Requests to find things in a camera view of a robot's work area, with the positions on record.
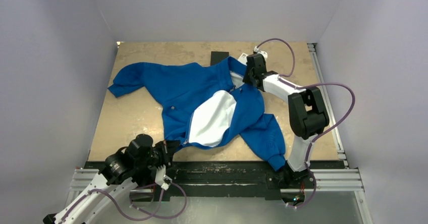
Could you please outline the blue zip jacket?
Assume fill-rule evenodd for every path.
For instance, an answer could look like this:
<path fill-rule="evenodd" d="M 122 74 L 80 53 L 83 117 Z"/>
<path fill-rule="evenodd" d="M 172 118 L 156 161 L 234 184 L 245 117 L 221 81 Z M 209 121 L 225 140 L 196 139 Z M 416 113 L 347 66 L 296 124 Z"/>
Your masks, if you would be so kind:
<path fill-rule="evenodd" d="M 283 133 L 275 116 L 265 112 L 261 92 L 243 83 L 245 70 L 233 57 L 208 67 L 140 62 L 122 68 L 109 91 L 121 97 L 146 88 L 163 108 L 164 139 L 179 141 L 180 148 L 209 150 L 240 136 L 279 170 L 286 163 Z"/>

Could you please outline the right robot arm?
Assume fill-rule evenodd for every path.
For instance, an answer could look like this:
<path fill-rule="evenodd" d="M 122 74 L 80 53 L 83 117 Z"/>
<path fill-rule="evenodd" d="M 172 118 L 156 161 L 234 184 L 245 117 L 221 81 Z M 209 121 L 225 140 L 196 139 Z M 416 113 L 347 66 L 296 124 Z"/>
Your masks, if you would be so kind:
<path fill-rule="evenodd" d="M 287 160 L 289 170 L 284 172 L 283 180 L 287 186 L 296 187 L 303 181 L 302 171 L 309 167 L 315 138 L 330 124 L 321 90 L 316 86 L 296 85 L 274 71 L 267 71 L 265 57 L 260 53 L 246 57 L 243 82 L 288 104 L 289 123 L 295 137 Z"/>

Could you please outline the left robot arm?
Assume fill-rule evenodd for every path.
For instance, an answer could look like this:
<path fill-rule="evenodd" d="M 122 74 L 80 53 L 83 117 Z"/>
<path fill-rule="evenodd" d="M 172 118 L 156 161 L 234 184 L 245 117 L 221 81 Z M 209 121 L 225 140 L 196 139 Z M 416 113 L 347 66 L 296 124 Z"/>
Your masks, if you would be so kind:
<path fill-rule="evenodd" d="M 111 206 L 121 216 L 132 221 L 146 221 L 161 218 L 157 213 L 148 212 L 134 203 L 130 207 L 145 213 L 142 218 L 127 215 L 118 201 L 130 197 L 131 191 L 158 187 L 159 200 L 168 188 L 173 185 L 170 168 L 173 156 L 180 146 L 179 140 L 163 140 L 154 143 L 146 134 L 139 134 L 128 146 L 119 148 L 108 156 L 101 169 L 88 186 L 64 210 L 48 214 L 43 223 L 94 223 Z"/>

